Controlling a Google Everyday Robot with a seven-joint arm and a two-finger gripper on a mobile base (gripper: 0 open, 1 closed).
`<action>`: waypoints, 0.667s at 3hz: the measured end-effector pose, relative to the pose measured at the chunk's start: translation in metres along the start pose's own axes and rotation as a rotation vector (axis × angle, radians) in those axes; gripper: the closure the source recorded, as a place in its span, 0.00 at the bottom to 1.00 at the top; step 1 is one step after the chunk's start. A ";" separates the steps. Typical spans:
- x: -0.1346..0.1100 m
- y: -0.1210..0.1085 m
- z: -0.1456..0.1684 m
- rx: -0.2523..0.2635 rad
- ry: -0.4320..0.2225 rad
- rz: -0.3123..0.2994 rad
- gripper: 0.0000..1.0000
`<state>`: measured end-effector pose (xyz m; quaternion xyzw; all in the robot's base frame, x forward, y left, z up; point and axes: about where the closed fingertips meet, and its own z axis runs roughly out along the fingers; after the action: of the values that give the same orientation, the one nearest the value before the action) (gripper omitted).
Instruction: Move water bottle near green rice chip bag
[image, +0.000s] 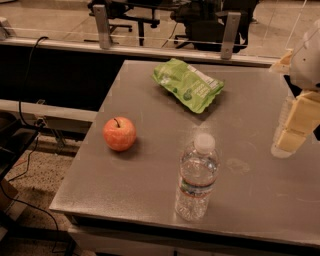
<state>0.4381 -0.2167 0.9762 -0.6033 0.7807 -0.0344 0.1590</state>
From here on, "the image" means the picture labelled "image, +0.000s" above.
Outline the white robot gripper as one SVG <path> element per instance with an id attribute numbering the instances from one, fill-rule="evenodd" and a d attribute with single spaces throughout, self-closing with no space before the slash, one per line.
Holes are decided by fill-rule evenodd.
<path id="1" fill-rule="evenodd" d="M 291 82 L 304 89 L 296 98 L 288 96 L 279 116 L 275 147 L 295 153 L 320 125 L 320 20 L 303 35 L 294 50 L 289 49 L 271 65 L 270 72 L 288 74 Z"/>

